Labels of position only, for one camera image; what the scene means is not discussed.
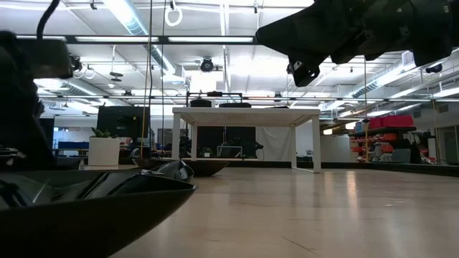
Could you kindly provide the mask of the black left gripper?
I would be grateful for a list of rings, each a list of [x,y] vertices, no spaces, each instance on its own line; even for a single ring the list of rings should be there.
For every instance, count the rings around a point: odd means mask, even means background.
[[[44,106],[35,79],[68,79],[72,65],[67,45],[58,39],[19,39],[1,32],[1,146],[17,154],[1,158],[2,168],[73,168],[58,159],[40,125]]]

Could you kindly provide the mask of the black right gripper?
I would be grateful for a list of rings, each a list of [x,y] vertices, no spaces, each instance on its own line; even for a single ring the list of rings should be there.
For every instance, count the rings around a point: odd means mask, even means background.
[[[256,31],[257,42],[289,58],[295,85],[320,75],[327,58],[342,65],[408,49],[411,1],[315,1]]]

